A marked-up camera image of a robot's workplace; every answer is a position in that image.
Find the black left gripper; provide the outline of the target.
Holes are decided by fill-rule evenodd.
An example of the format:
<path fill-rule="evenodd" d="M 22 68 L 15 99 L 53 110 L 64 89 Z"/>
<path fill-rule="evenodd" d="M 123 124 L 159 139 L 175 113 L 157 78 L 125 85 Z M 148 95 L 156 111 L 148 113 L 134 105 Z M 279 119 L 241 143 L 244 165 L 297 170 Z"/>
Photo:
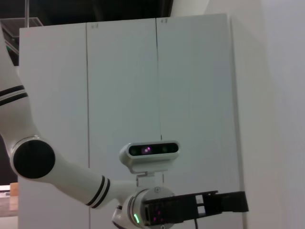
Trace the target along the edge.
<path fill-rule="evenodd" d="M 208 191 L 145 200 L 143 201 L 143 222 L 146 226 L 178 224 L 223 212 L 244 213 L 249 211 L 244 191 L 217 193 L 217 191 Z M 204 197 L 204 204 L 197 203 L 196 196 Z M 199 213 L 198 207 L 203 206 L 205 213 Z"/>

